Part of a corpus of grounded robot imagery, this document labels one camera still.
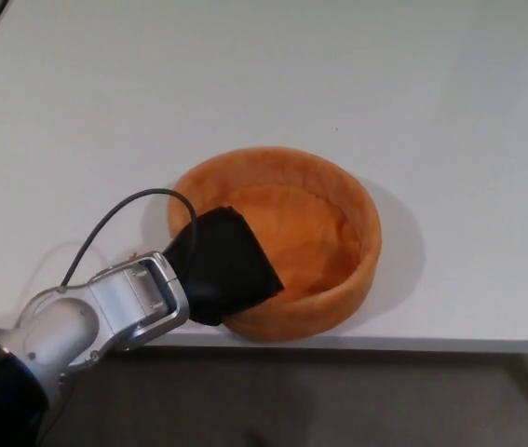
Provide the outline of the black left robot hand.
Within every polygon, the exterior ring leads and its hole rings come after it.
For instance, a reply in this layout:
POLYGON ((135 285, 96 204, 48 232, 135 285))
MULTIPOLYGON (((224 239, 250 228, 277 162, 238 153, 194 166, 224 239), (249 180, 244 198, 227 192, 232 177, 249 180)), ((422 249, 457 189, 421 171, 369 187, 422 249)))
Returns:
POLYGON ((190 319, 219 326, 284 291, 246 219, 231 207, 198 216, 163 251, 185 292, 190 319))

